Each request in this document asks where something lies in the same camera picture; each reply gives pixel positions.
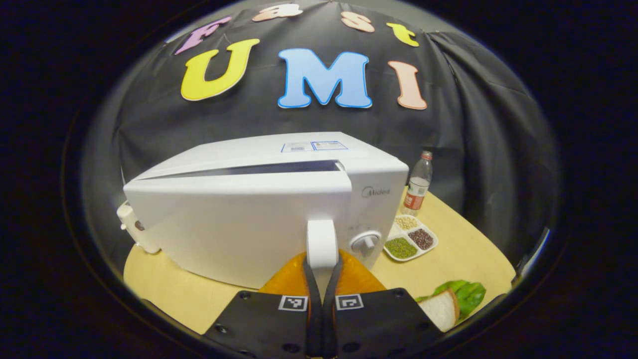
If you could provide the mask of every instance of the orange letter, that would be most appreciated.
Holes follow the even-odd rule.
[[[417,84],[417,68],[399,61],[389,61],[388,65],[394,69],[399,79],[401,96],[397,98],[399,105],[413,110],[424,110],[427,103],[421,98],[419,85]]]
[[[419,43],[412,40],[410,36],[415,36],[414,33],[405,28],[403,25],[399,24],[391,24],[388,22],[386,25],[390,26],[392,30],[394,30],[394,36],[397,39],[401,40],[401,42],[407,43],[410,46],[419,47]]]
[[[250,49],[258,43],[259,40],[254,38],[230,44],[226,48],[232,51],[226,72],[220,78],[211,81],[204,80],[204,74],[211,58],[217,55],[219,50],[207,51],[188,60],[182,80],[182,97],[189,101],[199,101],[217,96],[235,86],[246,72]]]
[[[253,17],[253,21],[270,20],[276,17],[296,16],[302,12],[302,10],[299,10],[299,5],[297,4],[276,5],[260,11],[258,15]]]
[[[363,15],[359,15],[358,13],[353,13],[350,11],[344,11],[341,13],[341,16],[343,16],[343,19],[341,19],[341,21],[343,21],[343,23],[346,24],[346,26],[348,27],[365,31],[367,33],[374,33],[375,31],[375,27],[370,25],[370,19]]]

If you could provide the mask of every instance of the water bottle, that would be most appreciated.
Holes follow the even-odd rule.
[[[401,213],[416,217],[419,209],[421,209],[423,197],[425,197],[430,187],[430,181],[432,181],[432,153],[423,151],[421,159],[414,165],[410,173],[408,192],[405,195]]]

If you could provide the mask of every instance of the white bread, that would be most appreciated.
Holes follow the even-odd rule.
[[[420,302],[419,307],[442,332],[452,329],[460,315],[459,302],[452,288]]]

